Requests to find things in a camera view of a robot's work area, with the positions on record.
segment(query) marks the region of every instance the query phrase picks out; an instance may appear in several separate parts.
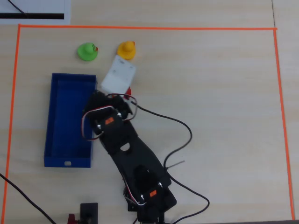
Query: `black cable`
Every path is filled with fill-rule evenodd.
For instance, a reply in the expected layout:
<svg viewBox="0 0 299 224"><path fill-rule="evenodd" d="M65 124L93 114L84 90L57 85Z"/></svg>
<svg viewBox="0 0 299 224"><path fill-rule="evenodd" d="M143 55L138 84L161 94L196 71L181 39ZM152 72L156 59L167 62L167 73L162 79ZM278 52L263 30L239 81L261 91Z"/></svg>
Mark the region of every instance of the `black cable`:
<svg viewBox="0 0 299 224"><path fill-rule="evenodd" d="M56 222L54 222L54 220L46 213L44 212L40 207L38 207L33 201L30 200L30 198L27 197L27 195L21 190L19 189L14 183L12 183L9 179L7 179L5 176L3 176L0 173L0 176L7 182L9 183L11 186L13 186L17 191L19 191L19 193L21 195L23 195L23 197L30 203L33 205L33 207L35 207L37 210L39 210L51 223L56 224Z"/></svg>
<svg viewBox="0 0 299 224"><path fill-rule="evenodd" d="M209 201L209 199L207 199L205 196L203 196L203 195L201 195L201 194L195 192L194 190L190 189L189 187L183 185L182 183L180 183L179 181L177 181L176 179L174 179L174 178L168 173L168 171L167 171L168 168L166 167L166 162L167 162L167 160L169 159L169 157L170 157L172 154L174 154L174 153L178 152L179 150L181 150L182 148L184 148L185 146L187 146L187 145L190 143L190 141L192 140L192 136L193 136L193 135L192 135L192 131L191 131L190 127L189 127L187 124L185 124L183 121L180 121L180 120L178 120L178 119L171 118L171 117L167 117L167 116L164 116L164 115L161 115L161 114L158 114L158 113L149 111L149 110L147 110L147 109L142 108L141 106L138 106L138 108L139 108L140 110L143 110L143 111L145 111L145 112L151 113L151 114L156 115L156 116L158 116L158 117L166 118L166 119L169 119L169 120L174 120L174 121L176 121L176 122L178 122L178 123L184 125L184 126L188 129L188 131L189 131L189 133L190 133L190 138L189 138L189 140L188 140L185 144L183 144L181 147L179 147L179 148L173 150L172 152L170 152L170 153L166 156L166 158L165 158L165 160L164 160L164 163L163 163L163 167L164 167L166 173L168 174L168 176L169 176L169 178L170 178L171 180L173 180L175 183L177 183L177 184L178 184L179 186L181 186L182 188L185 188L186 190L190 191L191 193L193 193L193 194L195 194L195 195L197 195L197 196L199 196L199 197L205 199L205 200L207 201L207 205L206 205L206 207L205 207L204 209L202 209L202 210L200 210L200 211L198 211L198 212L196 212L196 213L190 214L190 215L188 215L188 216L181 217L181 218L179 218L177 221L175 221L175 222L172 223L172 224L176 224L176 223L178 223L179 221L181 221L181 220L183 220L183 219L185 219L185 218L189 218L189 217L192 217L192 216L195 216L195 215L198 215L198 214L202 213L203 211L205 211L205 210L209 207L209 205L210 205L210 201Z"/></svg>
<svg viewBox="0 0 299 224"><path fill-rule="evenodd" d="M133 224L135 224L137 222L137 220L138 220L138 217L134 220Z"/></svg>
<svg viewBox="0 0 299 224"><path fill-rule="evenodd" d="M22 14L24 14L24 15L27 15L25 12L23 12L22 10L20 10L14 3L12 3L11 0L8 0L8 2L9 2L10 4L12 4L13 7L15 7L20 13L22 13Z"/></svg>

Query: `orange servo label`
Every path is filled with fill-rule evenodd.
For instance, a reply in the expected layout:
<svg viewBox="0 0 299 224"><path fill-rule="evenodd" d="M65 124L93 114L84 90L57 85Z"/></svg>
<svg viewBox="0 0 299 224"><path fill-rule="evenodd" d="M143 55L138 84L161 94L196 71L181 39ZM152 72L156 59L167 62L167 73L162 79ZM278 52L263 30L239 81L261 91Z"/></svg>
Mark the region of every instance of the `orange servo label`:
<svg viewBox="0 0 299 224"><path fill-rule="evenodd" d="M154 191L150 192L149 196L150 196L150 197L153 197L153 196L155 196L156 194L157 194L157 190L154 190Z"/></svg>
<svg viewBox="0 0 299 224"><path fill-rule="evenodd" d="M109 124L111 124L112 122L114 122L114 119L113 119L113 117L110 117L110 118L108 118L107 120L105 120L105 125L109 125Z"/></svg>

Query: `wire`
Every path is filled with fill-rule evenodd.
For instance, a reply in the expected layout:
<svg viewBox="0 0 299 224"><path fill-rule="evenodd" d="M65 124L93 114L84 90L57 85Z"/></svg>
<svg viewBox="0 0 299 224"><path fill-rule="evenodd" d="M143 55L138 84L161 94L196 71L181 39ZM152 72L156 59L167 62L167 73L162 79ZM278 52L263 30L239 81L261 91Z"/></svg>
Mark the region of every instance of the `wire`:
<svg viewBox="0 0 299 224"><path fill-rule="evenodd" d="M128 192L129 192L129 195L130 195L130 197L133 199L133 201L134 201L137 205L139 205L139 206L143 206L143 205L145 205L146 202L143 203L143 204L140 204L140 203L133 197L133 195L132 195L132 193L131 193L131 191L130 191L130 188L129 188L129 186L128 186L126 180L125 180L125 178L123 178L123 181L125 182L125 185L126 185L126 187L127 187L127 189L128 189Z"/></svg>
<svg viewBox="0 0 299 224"><path fill-rule="evenodd" d="M126 187L125 187L125 189L123 190L123 196L128 200L128 201L130 201L131 203L133 203L133 204L136 204L133 200L131 200L130 198L128 198L126 195L125 195L125 191L126 191Z"/></svg>
<svg viewBox="0 0 299 224"><path fill-rule="evenodd" d="M54 220L46 213L44 212L44 210L42 210L40 207L38 207L33 201L30 200L30 198L28 198L28 196L21 190L19 189L14 183L12 183L9 179L7 179L4 175L2 175L0 173L0 176L7 182L9 183L11 186L13 186L17 191L19 191L19 193L30 203L32 204L37 210L39 210L51 223L56 224L56 222L54 222Z"/></svg>
<svg viewBox="0 0 299 224"><path fill-rule="evenodd" d="M82 137L83 137L84 139L86 139L87 141L93 141L93 140L98 139L98 138L101 136L101 134L102 134L102 133L101 133L101 134L99 134L97 137L95 137L95 138L91 138L91 139L87 139L87 138L85 137L85 135L84 135L84 122L85 122L85 117L87 116L87 114L89 114L90 112L100 111L100 110L104 110L104 109L107 109L107 108L112 108L112 109L114 109L114 107L112 107L111 105L108 105L108 106L103 106L103 107L99 107L99 108L93 109L93 110L91 110L91 111L87 111L87 112L83 115L82 120L81 120L81 134L82 134Z"/></svg>
<svg viewBox="0 0 299 224"><path fill-rule="evenodd" d="M135 107L135 112L133 114L133 116L129 119L125 119L125 120L132 120L136 117L136 114L137 114L137 109L138 109L138 102L137 102L137 99L135 97L132 97L131 95L128 95L128 94L122 94L122 93L110 93L108 95L106 95L107 97L109 96L113 96L113 95L117 95L117 96L125 96L125 97L128 97L128 98L132 98L135 102L132 102L130 101L131 103L133 103L136 107Z"/></svg>
<svg viewBox="0 0 299 224"><path fill-rule="evenodd" d="M181 221L181 220L183 220L183 219L185 219L185 218L189 218L189 217L192 217L192 216L195 216L195 215L198 215L198 214L204 212L204 211L210 206L210 201L209 201L209 199L207 199L205 196L203 196L203 195L197 193L196 191L190 189L189 187L183 185L182 183L180 183L179 181L177 181L176 179L174 179L174 178L167 172L167 169L168 169L168 168L166 167L166 162L167 162L167 160L169 159L169 157L170 157L171 155L173 155L174 153L178 152L179 150L181 150L182 148L184 148L185 146L187 146L187 145L190 143L190 141L192 140L193 134L192 134L192 131L191 131L190 127L189 127L187 124L185 124L183 121L180 121L180 120L178 120L178 119L171 118L171 117L167 117L167 116L164 116L164 115L161 115L161 114L158 114L158 113L149 111L149 110L144 109L143 107L141 107L141 106L139 106L139 105L138 105L138 108L139 108L140 110L143 110L143 111L148 112L148 113L150 113L150 114L156 115L156 116L158 116L158 117L166 118L166 119L169 119L169 120L174 120L174 121L176 121L176 122L178 122L178 123L184 125L184 126L188 129L188 131L189 131L189 133L190 133L190 138L189 138L189 140L188 140L185 144L183 144L181 147L179 147L179 148L173 150L172 152L170 152L170 153L166 156L166 158L165 158L165 160L164 160L164 163L163 163L163 167L164 167L164 170L166 171L166 173L168 174L168 176L169 176L169 178L170 178L171 180L173 180L176 184L178 184L178 185L181 186L182 188L185 188L186 190L190 191L191 193L193 193L193 194L195 194L195 195L197 195L197 196L199 196L199 197L205 199L205 200L207 201L207 205L206 205L206 207L205 207L204 209L202 209L202 210L200 210L200 211L198 211L198 212L196 212L196 213L190 214L190 215L188 215L188 216L181 217L181 218L179 218L177 221L175 221L175 222L172 223L172 224L176 224L176 223L178 223L179 221Z"/></svg>
<svg viewBox="0 0 299 224"><path fill-rule="evenodd" d="M135 224L137 222L137 220L138 220L138 217L134 220L133 224Z"/></svg>
<svg viewBox="0 0 299 224"><path fill-rule="evenodd" d="M24 15L27 15L25 12L23 12L22 10L20 10L14 3L11 2L11 0L8 0L8 2L13 6L15 7L20 13L24 14Z"/></svg>

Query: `red object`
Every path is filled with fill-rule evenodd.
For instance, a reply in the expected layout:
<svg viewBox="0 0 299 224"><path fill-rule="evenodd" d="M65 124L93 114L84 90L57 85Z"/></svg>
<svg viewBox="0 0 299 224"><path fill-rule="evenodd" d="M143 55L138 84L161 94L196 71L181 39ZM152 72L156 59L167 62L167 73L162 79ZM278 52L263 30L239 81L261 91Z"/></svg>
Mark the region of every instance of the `red object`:
<svg viewBox="0 0 299 224"><path fill-rule="evenodd" d="M126 94L128 94L128 95L131 95L131 94L132 94L132 91L131 91L131 88L130 88L130 87L128 88Z"/></svg>
<svg viewBox="0 0 299 224"><path fill-rule="evenodd" d="M130 88L130 87L128 88L128 90L127 90L126 94L128 94L128 95L130 95L130 96L131 96L131 94L132 94L132 91L131 91L131 88Z"/></svg>
<svg viewBox="0 0 299 224"><path fill-rule="evenodd" d="M69 219L67 220L67 224L77 224L78 221L75 220L75 214L69 214Z"/></svg>

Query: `green rubber duck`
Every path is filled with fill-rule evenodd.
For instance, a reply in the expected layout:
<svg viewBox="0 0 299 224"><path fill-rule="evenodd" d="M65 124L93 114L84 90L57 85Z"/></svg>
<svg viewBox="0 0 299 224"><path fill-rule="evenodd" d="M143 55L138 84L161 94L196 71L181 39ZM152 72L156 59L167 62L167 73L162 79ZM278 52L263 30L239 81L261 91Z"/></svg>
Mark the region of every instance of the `green rubber duck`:
<svg viewBox="0 0 299 224"><path fill-rule="evenodd" d="M92 61L98 56L98 48L93 43L84 43L78 47L79 58L84 61Z"/></svg>

